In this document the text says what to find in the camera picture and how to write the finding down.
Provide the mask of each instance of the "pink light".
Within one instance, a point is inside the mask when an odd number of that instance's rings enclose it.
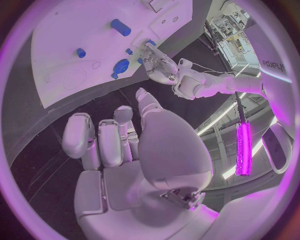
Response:
[[[237,153],[235,175],[250,176],[252,168],[252,139],[250,124],[242,123],[236,129]]]

